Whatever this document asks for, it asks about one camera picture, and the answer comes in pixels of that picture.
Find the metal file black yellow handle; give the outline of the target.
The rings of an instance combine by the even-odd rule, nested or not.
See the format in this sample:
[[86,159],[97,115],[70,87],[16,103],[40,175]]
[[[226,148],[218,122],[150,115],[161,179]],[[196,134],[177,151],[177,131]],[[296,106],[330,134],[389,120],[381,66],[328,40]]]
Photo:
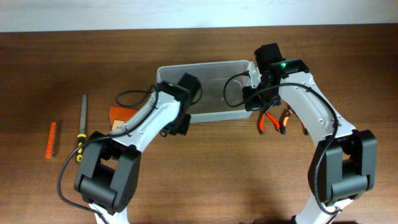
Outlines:
[[[83,95],[81,101],[80,128],[79,128],[79,133],[77,135],[78,138],[77,147],[80,147],[82,144],[85,143],[87,102],[88,102],[87,95]],[[76,163],[79,164],[82,158],[83,158],[83,148],[79,148],[79,150],[76,153],[76,158],[75,158]]]

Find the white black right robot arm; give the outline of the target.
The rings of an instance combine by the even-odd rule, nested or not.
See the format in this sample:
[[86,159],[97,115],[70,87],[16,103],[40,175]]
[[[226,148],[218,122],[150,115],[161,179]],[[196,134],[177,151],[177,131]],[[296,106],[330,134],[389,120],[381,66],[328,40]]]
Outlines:
[[359,131],[334,109],[299,58],[286,60],[276,43],[254,52],[257,68],[243,89],[248,111],[267,111],[286,102],[308,131],[316,149],[308,170],[311,195],[292,223],[332,223],[375,183],[377,140]]

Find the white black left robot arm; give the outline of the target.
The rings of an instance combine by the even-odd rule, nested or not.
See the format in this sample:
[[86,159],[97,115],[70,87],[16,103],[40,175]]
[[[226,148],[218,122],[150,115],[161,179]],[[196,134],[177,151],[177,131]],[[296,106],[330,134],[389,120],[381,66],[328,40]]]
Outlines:
[[126,208],[137,188],[142,153],[157,134],[185,135],[191,119],[187,110],[200,95],[199,79],[188,73],[177,83],[162,81],[120,128],[90,136],[74,188],[98,223],[128,222]]

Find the orange scraper wooden handle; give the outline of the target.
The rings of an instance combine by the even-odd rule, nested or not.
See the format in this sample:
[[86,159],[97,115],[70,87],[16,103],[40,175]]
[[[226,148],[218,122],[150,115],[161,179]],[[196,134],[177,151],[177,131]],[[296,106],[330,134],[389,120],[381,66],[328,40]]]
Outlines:
[[124,123],[131,119],[138,110],[120,106],[109,107],[109,121],[112,125],[111,130],[120,128]]

